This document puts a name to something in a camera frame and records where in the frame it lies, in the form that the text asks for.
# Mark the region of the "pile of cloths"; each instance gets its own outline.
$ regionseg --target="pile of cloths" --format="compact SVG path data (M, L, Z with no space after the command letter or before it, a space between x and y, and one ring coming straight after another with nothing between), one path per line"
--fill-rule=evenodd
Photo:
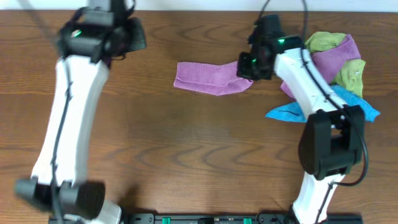
M353 37L349 34L317 32L306 41L305 46L312 54L312 61L326 82L333 85L331 87L333 91L348 105L362 107L366 121L374 122L380 112L362 99L362 73L366 62L361 60L361 54ZM294 98L285 82L280 89ZM307 122L297 102L275 108L268 112L266 117L282 121Z
M359 105L367 121L373 122L380 114L362 99L362 73L366 62L350 34L316 32L306 42L312 60L327 83L350 106ZM216 96L247 90L252 81L236 76L237 62L226 65L210 65L196 62L179 62L174 87L198 91ZM286 83L280 86L291 98ZM306 122L297 102L293 102L266 114L268 118L282 121Z

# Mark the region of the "purple cloth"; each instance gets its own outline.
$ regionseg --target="purple cloth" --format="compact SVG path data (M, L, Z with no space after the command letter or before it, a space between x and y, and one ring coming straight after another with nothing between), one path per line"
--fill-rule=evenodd
M236 76L237 62L210 65L196 62L179 62L174 87L216 96L239 93L253 82Z
M336 48L312 54L312 61L327 83L333 81L347 60L360 58L361 54L359 54L359 50L350 34L347 34ZM286 82L282 83L280 89L291 98L294 98Z

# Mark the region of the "green cloth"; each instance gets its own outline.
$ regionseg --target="green cloth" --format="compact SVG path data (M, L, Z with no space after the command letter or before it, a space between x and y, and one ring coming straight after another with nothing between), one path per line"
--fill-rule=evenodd
M365 64L361 59L347 60L331 83L337 83L362 98L362 73Z
M341 33L316 32L305 42L305 46L311 54L323 52L339 46L345 37L346 34ZM365 63L361 59L347 60L332 84L337 83L362 98L362 73Z
M311 52L323 52L337 47L344 40L346 34L316 32L306 42L306 48Z

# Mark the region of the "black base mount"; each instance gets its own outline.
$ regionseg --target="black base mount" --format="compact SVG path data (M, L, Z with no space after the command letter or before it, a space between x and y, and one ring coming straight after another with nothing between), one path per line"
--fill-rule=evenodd
M363 224L360 215L328 215L323 224ZM66 221L65 224L76 224ZM154 215L140 213L123 215L119 224L300 224L289 212L264 212L257 215Z

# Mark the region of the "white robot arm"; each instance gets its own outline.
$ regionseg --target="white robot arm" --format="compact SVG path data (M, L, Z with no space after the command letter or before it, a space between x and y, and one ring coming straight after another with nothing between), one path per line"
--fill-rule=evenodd
M44 145L16 193L42 211L92 224L119 224L122 210L104 199L103 182L86 179L95 110L115 57L146 48L141 22L124 0L89 1L60 30L55 96Z
M318 110L323 110L325 112L335 111L336 108L325 99L323 93L319 90L304 68L300 51L301 48L296 48L289 49L282 54L278 54L274 65L275 74L287 83L295 99L299 103L306 119L310 114L315 114ZM326 83L325 79L323 79L313 64L309 51L303 51L307 67L310 69L314 78L320 86L330 94L333 101L340 107L343 107L346 102L337 96L337 94ZM300 194L298 195L297 200L293 203L293 211L297 220L300 223L315 223L318 209L322 205L323 198L326 195L329 184L332 182L342 181L344 176L345 175L335 174L325 177L323 180L317 180L313 175L305 172ZM328 204L330 203L335 190L336 188L333 188L329 193L326 204L321 212L319 222L326 220Z

